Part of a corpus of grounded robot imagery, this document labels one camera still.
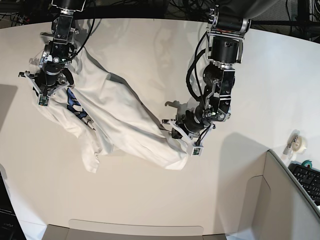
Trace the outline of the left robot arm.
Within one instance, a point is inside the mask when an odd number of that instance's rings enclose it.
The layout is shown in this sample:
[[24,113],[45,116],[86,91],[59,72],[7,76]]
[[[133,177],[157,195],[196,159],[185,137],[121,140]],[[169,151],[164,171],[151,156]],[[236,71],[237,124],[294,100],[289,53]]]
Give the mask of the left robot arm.
[[[251,26],[251,19],[263,12],[267,3],[261,0],[218,0],[208,11],[206,32],[197,46],[206,42],[206,48],[195,49],[194,59],[186,74],[186,86],[198,106],[177,115],[174,120],[164,119],[171,125],[171,137],[175,140],[196,137],[193,144],[201,146],[205,135],[215,128],[215,123],[226,121],[231,115],[231,93],[235,84],[234,64],[243,58],[244,38]],[[199,81],[197,63],[205,55],[208,65],[202,75],[204,88],[199,95],[193,90],[190,77]]]

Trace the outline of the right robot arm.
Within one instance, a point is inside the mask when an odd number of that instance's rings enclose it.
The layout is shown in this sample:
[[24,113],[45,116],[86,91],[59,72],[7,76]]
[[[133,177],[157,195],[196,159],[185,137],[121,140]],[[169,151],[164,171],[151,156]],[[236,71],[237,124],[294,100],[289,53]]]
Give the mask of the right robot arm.
[[65,86],[72,86],[74,79],[68,65],[77,56],[74,13],[82,12],[85,0],[53,0],[51,5],[60,9],[58,16],[52,21],[51,33],[53,39],[45,44],[39,61],[39,71],[35,74],[29,71],[20,72],[19,76],[29,78],[40,101],[50,98],[55,92]]

